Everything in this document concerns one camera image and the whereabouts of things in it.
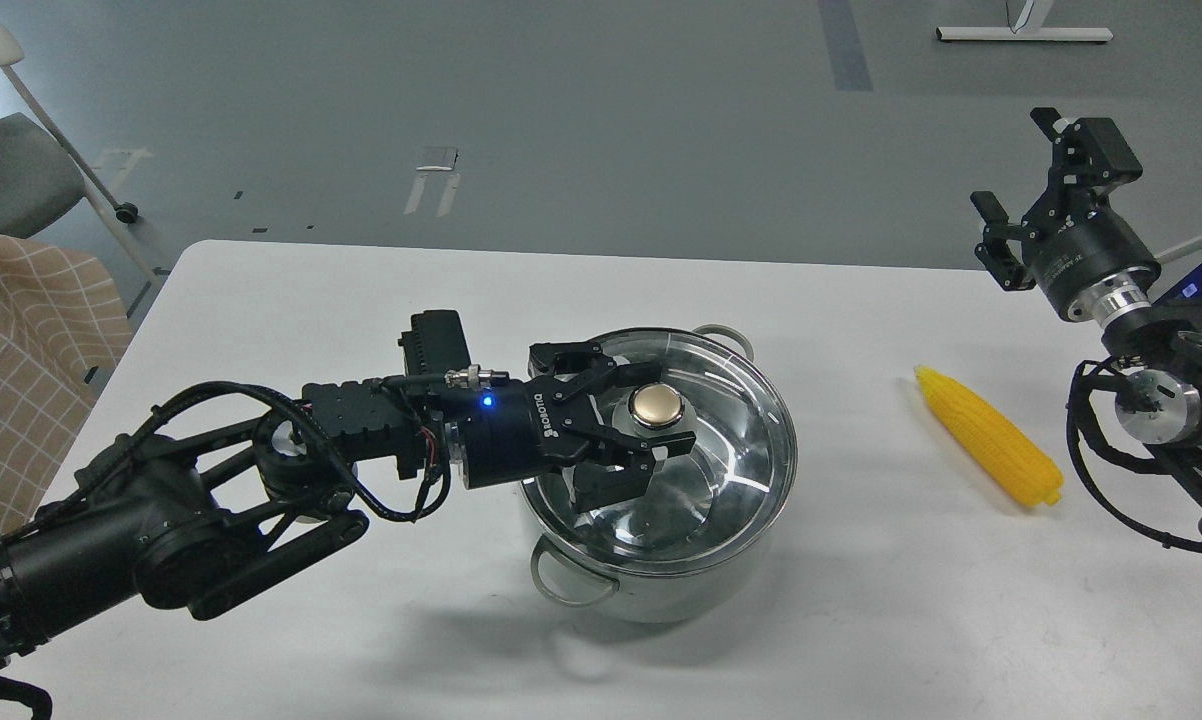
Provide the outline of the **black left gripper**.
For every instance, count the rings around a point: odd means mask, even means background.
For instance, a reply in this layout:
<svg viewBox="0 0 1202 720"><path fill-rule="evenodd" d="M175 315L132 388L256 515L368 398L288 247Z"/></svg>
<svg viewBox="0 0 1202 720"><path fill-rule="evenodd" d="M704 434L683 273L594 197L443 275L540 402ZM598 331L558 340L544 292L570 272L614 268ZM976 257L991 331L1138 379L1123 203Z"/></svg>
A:
<svg viewBox="0 0 1202 720"><path fill-rule="evenodd" d="M589 512L645 496L660 462L688 456L694 430L624 432L593 424L569 427L563 439L577 447L551 456L557 432L551 401L572 401L623 387L651 383L651 363L624 363L600 343L536 343L529 346L532 381L490 389L445 389L444 418L456 426L453 448L462 482L482 489L560 474L570 507Z"/></svg>

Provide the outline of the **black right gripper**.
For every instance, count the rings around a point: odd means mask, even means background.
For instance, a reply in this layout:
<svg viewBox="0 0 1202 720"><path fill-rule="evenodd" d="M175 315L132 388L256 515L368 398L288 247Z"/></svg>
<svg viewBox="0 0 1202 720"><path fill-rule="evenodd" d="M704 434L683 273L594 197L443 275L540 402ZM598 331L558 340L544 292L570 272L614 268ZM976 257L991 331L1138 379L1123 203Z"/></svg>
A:
<svg viewBox="0 0 1202 720"><path fill-rule="evenodd" d="M1081 293L1125 273L1146 291L1162 274L1146 243L1125 218L1109 210L1109 194L1144 173L1114 120L1063 118L1054 108L1034 108L1030 118L1052 143L1046 188L1030 208L1030 224L1011 224L994 192L972 191L972 209L982 220L975 255L1002 291L1045 292L1063 322L1084 322L1075 311ZM1046 233L1036 225L1067 225ZM1027 250L1027 264L1011 242Z"/></svg>

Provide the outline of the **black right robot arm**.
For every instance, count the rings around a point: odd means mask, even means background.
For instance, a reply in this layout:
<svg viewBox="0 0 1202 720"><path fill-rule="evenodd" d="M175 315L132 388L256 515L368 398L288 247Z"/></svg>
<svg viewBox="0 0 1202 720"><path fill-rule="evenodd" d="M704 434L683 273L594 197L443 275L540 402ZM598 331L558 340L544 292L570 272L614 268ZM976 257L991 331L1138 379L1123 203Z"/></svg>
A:
<svg viewBox="0 0 1202 720"><path fill-rule="evenodd" d="M972 192L976 256L1002 290L1040 290L1063 322L1099 325L1107 357L1076 365L1069 383L1076 474L1121 524L1202 555L1202 514L1197 538L1142 524L1103 496L1084 460L1089 448L1132 474L1171 477L1202 512L1202 261L1152 299L1162 264L1109 206L1142 174L1125 136L1109 118L1030 115L1052 145L1045 191L1018 220L993 192Z"/></svg>

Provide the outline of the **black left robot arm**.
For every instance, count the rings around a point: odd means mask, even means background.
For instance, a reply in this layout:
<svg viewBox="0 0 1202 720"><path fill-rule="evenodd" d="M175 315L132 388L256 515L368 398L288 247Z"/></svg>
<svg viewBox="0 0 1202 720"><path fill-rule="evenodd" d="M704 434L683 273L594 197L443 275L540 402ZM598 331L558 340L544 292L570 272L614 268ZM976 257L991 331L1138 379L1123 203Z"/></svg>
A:
<svg viewBox="0 0 1202 720"><path fill-rule="evenodd" d="M70 496L0 534L0 700L48 719L42 688L2 676L58 633L133 596L209 620L359 541L371 518L413 523L453 486L547 471L593 511L645 495L692 430L651 438L602 419L595 400L642 389L660 361L621 363L597 340L540 343L532 377L474 364L454 310L415 314L405 373L308 383L195 383L75 475Z"/></svg>

